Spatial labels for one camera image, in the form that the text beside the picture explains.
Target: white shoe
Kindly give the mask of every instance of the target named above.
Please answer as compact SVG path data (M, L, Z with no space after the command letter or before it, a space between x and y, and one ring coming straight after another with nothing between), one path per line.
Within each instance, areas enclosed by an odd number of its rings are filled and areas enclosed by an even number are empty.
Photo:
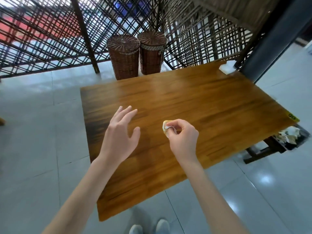
M129 234L143 234L143 228L141 225L133 225L130 228Z
M159 220L156 226L156 234L169 234L169 233L170 233L169 222L164 219Z

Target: wicker basket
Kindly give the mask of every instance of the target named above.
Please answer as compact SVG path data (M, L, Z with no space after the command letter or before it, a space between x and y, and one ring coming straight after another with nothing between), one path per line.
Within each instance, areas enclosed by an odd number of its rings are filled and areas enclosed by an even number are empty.
M138 76L140 42L137 38L129 35L115 35L107 39L106 46L117 80Z
M163 33L146 31L138 34L140 45L140 65L143 74L160 72L166 48L166 37Z

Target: table top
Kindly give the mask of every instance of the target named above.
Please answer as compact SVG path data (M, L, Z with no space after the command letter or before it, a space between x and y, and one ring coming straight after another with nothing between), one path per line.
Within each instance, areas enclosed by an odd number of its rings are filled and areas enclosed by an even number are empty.
M186 179L162 130L184 119L199 131L196 153L204 168L293 125L287 111L240 72L225 75L225 62L124 79L80 90L90 160L119 106L138 114L137 148L113 174L97 202L99 220L114 216Z

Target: basket lid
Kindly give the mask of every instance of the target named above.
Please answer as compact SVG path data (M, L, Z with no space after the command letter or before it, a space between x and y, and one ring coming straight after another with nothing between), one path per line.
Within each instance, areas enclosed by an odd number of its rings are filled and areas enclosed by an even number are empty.
M145 31L138 34L140 43L149 46L162 46L167 43L165 35L161 32Z
M107 39L106 46L120 53L129 53L140 47L140 41L130 35L114 35Z

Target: yellow sticker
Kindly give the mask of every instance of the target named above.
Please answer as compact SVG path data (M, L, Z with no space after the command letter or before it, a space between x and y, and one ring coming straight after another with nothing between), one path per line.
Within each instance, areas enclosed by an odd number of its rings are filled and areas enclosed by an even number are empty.
M295 122L299 122L299 118L295 117L292 113L287 111L287 116Z

